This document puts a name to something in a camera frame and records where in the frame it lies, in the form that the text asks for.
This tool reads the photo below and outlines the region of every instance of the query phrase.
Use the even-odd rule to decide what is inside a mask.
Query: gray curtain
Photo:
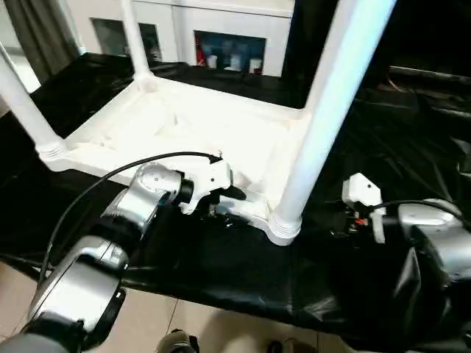
[[[57,0],[4,1],[16,36],[41,84],[79,56]]]

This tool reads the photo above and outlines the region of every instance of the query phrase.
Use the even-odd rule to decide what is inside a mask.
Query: red component
[[[195,45],[196,45],[196,64],[198,66],[208,66],[206,63],[205,53],[201,49],[201,40],[198,36],[195,36]]]

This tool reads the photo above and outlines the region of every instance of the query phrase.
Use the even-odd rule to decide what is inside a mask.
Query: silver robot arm
[[[193,212],[212,190],[231,186],[230,168],[224,161],[213,163],[193,180],[158,163],[142,165],[91,234],[50,273],[32,300],[29,323],[0,344],[0,353],[75,353],[101,344],[126,296],[124,270],[157,209],[174,204]]]

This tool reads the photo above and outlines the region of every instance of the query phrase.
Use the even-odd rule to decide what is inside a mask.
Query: cabinet door
[[[87,51],[127,54],[123,16],[118,0],[67,0],[67,5]],[[178,61],[171,7],[134,1],[134,10],[148,59]]]
[[[281,76],[290,18],[192,7],[172,10],[182,61]]]

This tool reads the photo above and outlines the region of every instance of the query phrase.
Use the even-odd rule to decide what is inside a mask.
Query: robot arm
[[[0,353],[80,352],[101,344],[126,296],[121,278],[129,258],[158,208],[173,204],[192,213],[202,197],[230,186],[230,168],[224,161],[210,164],[192,179],[158,163],[142,165],[91,234],[79,240],[41,285],[29,309],[29,323],[0,345]]]
[[[385,235],[399,227],[403,239],[428,259],[437,286],[443,290],[452,282],[471,281],[471,228],[454,204],[445,200],[405,200],[392,202],[397,212],[386,214],[386,208],[376,208],[365,214],[368,207],[382,205],[380,189],[358,173],[344,182],[342,201],[348,212],[347,234],[376,243],[387,243]]]

